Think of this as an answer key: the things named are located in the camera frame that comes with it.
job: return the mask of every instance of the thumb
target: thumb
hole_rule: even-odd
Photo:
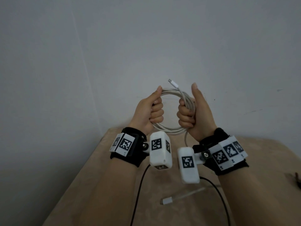
[[[202,92],[198,89],[198,86],[197,86],[196,83],[192,84],[191,91],[192,91],[192,94],[194,96],[195,102],[197,104],[202,103],[202,102],[205,101],[205,98],[204,98]]]
[[[159,98],[161,96],[161,93],[162,93],[162,87],[161,86],[158,86],[157,90],[155,92],[153,92],[148,98],[147,98],[147,101],[150,103],[150,104],[153,104],[154,101],[156,101],[157,98]]]

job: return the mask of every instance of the left hand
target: left hand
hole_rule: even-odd
[[[159,86],[155,92],[149,97],[142,99],[136,108],[135,114],[128,125],[140,130],[145,135],[148,135],[153,130],[153,123],[160,123],[163,121],[164,110],[162,99],[160,98],[162,87]]]

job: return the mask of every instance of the white cable end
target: white cable end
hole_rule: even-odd
[[[168,79],[169,83],[172,84],[173,87],[175,87],[176,89],[179,88],[179,85],[177,83],[175,83],[173,80]]]
[[[169,203],[172,203],[172,197],[164,198],[160,201],[161,205],[167,205]]]

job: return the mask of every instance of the hand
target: hand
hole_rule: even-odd
[[[195,98],[195,113],[189,111],[185,107],[183,99],[180,99],[179,111],[177,116],[179,118],[179,125],[183,128],[188,128],[188,133],[198,142],[202,139],[212,136],[217,126],[214,122],[212,112],[199,91],[196,83],[191,86],[192,94]]]
[[[128,125],[148,135],[153,130],[153,123],[163,121],[163,104],[160,98],[162,87],[159,86],[148,98],[142,99],[136,108],[135,114]]]

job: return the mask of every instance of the beige fabric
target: beige fabric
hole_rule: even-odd
[[[84,207],[93,188],[99,182],[109,163],[109,148],[121,129],[109,129],[53,209],[44,226],[76,225],[79,213]],[[286,146],[275,140],[237,137],[240,144],[249,154],[247,161],[250,169],[278,199],[280,204],[291,214],[296,222],[301,222],[301,190],[296,186],[292,174],[301,174],[301,161]],[[145,175],[136,216],[133,225],[227,225],[226,214],[213,188],[206,189],[190,197],[175,201],[169,205],[160,205],[160,199],[176,193],[195,190],[207,186],[206,181],[200,184],[184,185],[181,183],[176,150],[184,146],[184,135],[170,136],[173,167],[159,171],[150,167]],[[189,146],[197,144],[190,136]],[[136,193],[148,157],[139,168],[136,180]],[[219,184],[217,176],[204,166],[199,166],[200,176]]]

